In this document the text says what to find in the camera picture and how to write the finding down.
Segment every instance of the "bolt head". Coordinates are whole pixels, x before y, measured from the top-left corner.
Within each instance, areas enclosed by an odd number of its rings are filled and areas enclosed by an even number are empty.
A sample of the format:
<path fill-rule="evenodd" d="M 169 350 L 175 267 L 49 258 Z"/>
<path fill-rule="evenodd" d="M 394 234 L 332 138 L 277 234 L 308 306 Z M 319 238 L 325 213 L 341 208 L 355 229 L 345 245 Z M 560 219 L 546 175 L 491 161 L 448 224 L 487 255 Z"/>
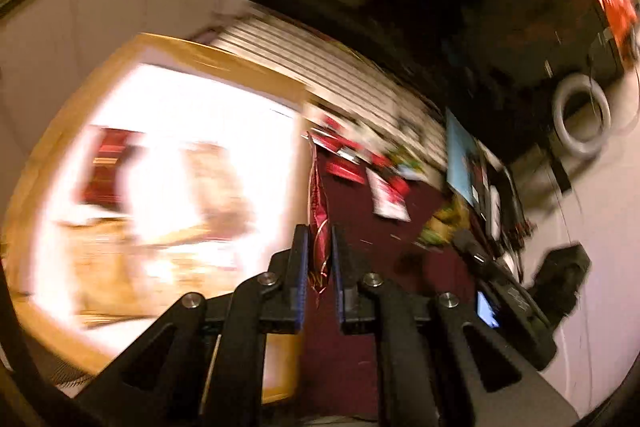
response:
<path fill-rule="evenodd" d="M 278 276 L 274 272 L 262 272 L 258 275 L 258 282 L 262 286 L 273 286 L 278 282 Z"/>
<path fill-rule="evenodd" d="M 202 303 L 202 295 L 196 292 L 190 292 L 182 296 L 182 305 L 185 308 L 197 308 Z"/>
<path fill-rule="evenodd" d="M 369 272 L 365 274 L 365 276 L 362 278 L 362 281 L 367 286 L 371 286 L 372 288 L 377 288 L 384 282 L 384 279 L 382 279 L 382 275 L 380 275 L 379 273 Z"/>
<path fill-rule="evenodd" d="M 453 295 L 451 292 L 446 292 L 438 297 L 440 300 L 440 304 L 442 304 L 445 308 L 455 308 L 458 304 L 460 304 L 460 299 Z"/>

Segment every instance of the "white cable coil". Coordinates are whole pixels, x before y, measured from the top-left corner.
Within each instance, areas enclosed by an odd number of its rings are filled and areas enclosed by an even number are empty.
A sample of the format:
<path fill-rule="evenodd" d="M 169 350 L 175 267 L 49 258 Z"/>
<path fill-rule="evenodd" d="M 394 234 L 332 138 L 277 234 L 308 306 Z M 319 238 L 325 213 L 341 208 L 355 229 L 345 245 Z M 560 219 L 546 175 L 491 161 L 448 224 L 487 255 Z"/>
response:
<path fill-rule="evenodd" d="M 570 97 L 579 92 L 591 93 L 590 96 L 593 102 L 600 106 L 600 113 L 602 115 L 600 133 L 585 142 L 571 136 L 564 124 L 564 108 L 566 103 Z M 609 110 L 609 103 L 598 83 L 586 74 L 572 73 L 562 79 L 558 84 L 552 104 L 554 125 L 560 143 L 566 147 L 571 155 L 578 158 L 588 159 L 597 155 L 611 134 L 611 112 Z"/>

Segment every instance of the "small screen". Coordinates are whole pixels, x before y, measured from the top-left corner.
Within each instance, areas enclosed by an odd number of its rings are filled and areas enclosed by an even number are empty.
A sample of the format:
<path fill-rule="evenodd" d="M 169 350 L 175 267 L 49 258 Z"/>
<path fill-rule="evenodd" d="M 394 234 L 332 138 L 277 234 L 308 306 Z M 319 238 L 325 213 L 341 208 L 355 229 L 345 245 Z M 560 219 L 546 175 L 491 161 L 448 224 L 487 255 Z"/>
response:
<path fill-rule="evenodd" d="M 495 320 L 494 311 L 491 309 L 489 301 L 482 292 L 478 292 L 478 316 L 490 327 L 497 328 L 498 322 Z"/>

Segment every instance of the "maroon carpet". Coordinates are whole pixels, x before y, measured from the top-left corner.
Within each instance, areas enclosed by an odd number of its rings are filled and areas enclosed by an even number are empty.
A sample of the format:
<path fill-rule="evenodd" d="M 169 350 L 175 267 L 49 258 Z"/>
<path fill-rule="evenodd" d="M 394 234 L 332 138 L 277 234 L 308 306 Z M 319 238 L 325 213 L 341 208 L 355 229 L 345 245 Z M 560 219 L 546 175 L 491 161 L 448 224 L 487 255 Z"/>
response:
<path fill-rule="evenodd" d="M 319 151 L 321 172 L 325 172 L 327 155 Z M 359 185 L 328 174 L 324 174 L 323 182 L 332 224 L 343 227 L 350 247 L 365 253 L 373 270 L 391 277 L 408 291 L 423 295 L 452 291 L 462 301 L 473 301 L 473 281 L 457 254 L 449 248 L 427 252 L 413 245 L 423 224 L 444 204 L 435 188 L 412 184 L 406 198 L 411 222 L 402 223 L 373 214 L 368 184 Z M 309 289 L 296 398 L 298 415 L 375 419 L 377 378 L 373 337 L 345 336 L 338 329 L 333 281 L 322 293 L 319 304 Z"/>

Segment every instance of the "red object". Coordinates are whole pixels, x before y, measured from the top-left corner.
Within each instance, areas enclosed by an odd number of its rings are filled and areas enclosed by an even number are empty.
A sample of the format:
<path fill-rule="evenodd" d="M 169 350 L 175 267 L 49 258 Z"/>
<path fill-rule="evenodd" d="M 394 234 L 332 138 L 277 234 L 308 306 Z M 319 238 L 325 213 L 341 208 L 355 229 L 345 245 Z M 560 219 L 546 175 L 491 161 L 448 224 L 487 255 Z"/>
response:
<path fill-rule="evenodd" d="M 346 158 L 336 156 L 326 163 L 326 171 L 329 174 L 344 178 L 346 180 L 364 185 L 364 176 L 360 172 L 360 167 L 350 162 Z"/>
<path fill-rule="evenodd" d="M 318 150 L 316 144 L 308 136 L 313 165 L 309 177 L 309 230 L 313 240 L 310 251 L 308 278 L 313 288 L 320 295 L 329 281 L 329 256 L 331 254 L 331 228 L 329 226 L 329 210 L 326 202 L 322 177 L 318 168 Z"/>
<path fill-rule="evenodd" d="M 124 129 L 102 130 L 102 140 L 94 153 L 94 170 L 82 191 L 82 201 L 99 204 L 110 210 L 121 210 L 122 195 L 118 193 L 117 176 L 123 162 L 129 157 L 129 138 L 137 134 Z"/>
<path fill-rule="evenodd" d="M 631 26 L 636 23 L 638 16 L 631 0 L 599 0 L 607 15 L 607 21 L 613 33 L 613 38 L 619 48 L 625 42 Z"/>
<path fill-rule="evenodd" d="M 342 145 L 344 145 L 345 147 L 348 147 L 349 149 L 353 149 L 354 151 L 359 151 L 360 149 L 362 149 L 362 145 L 360 145 L 357 142 L 354 142 L 353 140 L 349 140 L 344 136 L 336 136 L 336 138 L 340 140 L 340 143 Z"/>
<path fill-rule="evenodd" d="M 337 121 L 335 121 L 333 118 L 331 118 L 329 115 L 326 115 L 324 117 L 324 124 L 329 129 L 332 129 L 336 132 L 340 132 L 342 129 L 342 126 L 339 123 L 337 123 Z"/>
<path fill-rule="evenodd" d="M 402 198 L 400 193 L 388 183 L 385 182 L 384 184 L 382 184 L 382 190 L 384 192 L 381 195 L 381 197 L 385 198 L 386 201 L 389 201 L 390 203 L 393 203 L 393 204 L 404 203 L 404 199 Z"/>
<path fill-rule="evenodd" d="M 403 198 L 409 193 L 409 185 L 404 179 L 400 176 L 394 176 L 388 181 L 389 185 L 391 185 L 398 194 L 400 194 Z"/>
<path fill-rule="evenodd" d="M 398 192 L 401 198 L 404 198 L 409 193 L 409 185 L 402 176 L 398 176 L 396 172 L 391 168 L 393 163 L 386 156 L 380 156 L 378 154 L 371 155 L 371 163 L 375 167 L 374 171 L 380 175 L 380 177 L 392 188 Z"/>
<path fill-rule="evenodd" d="M 318 142 L 321 147 L 324 147 L 328 151 L 337 153 L 340 149 L 342 149 L 340 139 L 338 139 L 337 137 L 325 136 L 323 134 L 314 133 L 313 131 L 311 131 L 311 135 L 313 136 L 313 140 L 315 142 Z"/>
<path fill-rule="evenodd" d="M 371 163 L 373 163 L 374 166 L 380 168 L 390 167 L 392 165 L 389 158 L 387 158 L 386 156 L 380 156 L 379 154 L 371 155 Z"/>

